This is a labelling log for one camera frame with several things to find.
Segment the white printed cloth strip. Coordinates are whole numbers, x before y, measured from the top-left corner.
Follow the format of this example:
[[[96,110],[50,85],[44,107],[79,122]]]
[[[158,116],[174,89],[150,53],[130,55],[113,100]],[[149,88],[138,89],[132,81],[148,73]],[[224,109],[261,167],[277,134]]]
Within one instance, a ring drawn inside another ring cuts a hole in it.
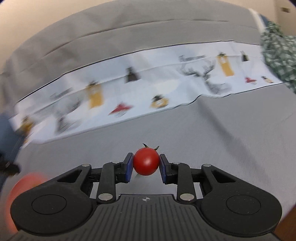
[[[41,143],[101,126],[221,98],[280,80],[258,45],[233,41],[137,51],[81,67],[30,91],[10,118],[25,144]]]

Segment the grey sofa cover cloth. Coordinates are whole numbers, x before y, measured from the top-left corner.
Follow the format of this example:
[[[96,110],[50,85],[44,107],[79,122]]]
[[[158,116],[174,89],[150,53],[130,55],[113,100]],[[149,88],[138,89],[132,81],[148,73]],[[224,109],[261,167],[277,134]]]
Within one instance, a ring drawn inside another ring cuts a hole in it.
[[[1,73],[4,113],[30,91],[81,67],[142,50],[233,41],[258,45],[267,24],[223,1],[110,1],[70,15],[26,40]],[[24,137],[23,131],[17,131]],[[210,164],[234,176],[197,201],[177,185],[133,169],[116,201],[97,203],[62,174],[122,162],[146,144],[170,163]],[[280,80],[21,146],[17,175],[1,174],[1,240],[281,240],[295,206],[295,92]]]

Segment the red cherry tomato upper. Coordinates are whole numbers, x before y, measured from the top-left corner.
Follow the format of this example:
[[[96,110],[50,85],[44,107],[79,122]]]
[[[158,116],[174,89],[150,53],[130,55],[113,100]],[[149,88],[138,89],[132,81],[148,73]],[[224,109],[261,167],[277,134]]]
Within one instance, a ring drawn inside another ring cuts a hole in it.
[[[151,148],[146,144],[137,150],[133,157],[133,168],[142,176],[149,176],[156,172],[159,167],[160,157],[157,152],[159,146]]]

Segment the green patterned cushion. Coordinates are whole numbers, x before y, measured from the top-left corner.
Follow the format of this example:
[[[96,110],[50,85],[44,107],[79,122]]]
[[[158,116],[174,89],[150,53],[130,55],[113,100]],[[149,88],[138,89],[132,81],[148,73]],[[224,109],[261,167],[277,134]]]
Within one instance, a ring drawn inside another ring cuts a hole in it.
[[[295,36],[285,35],[278,24],[269,21],[261,34],[261,46],[266,65],[295,92]]]

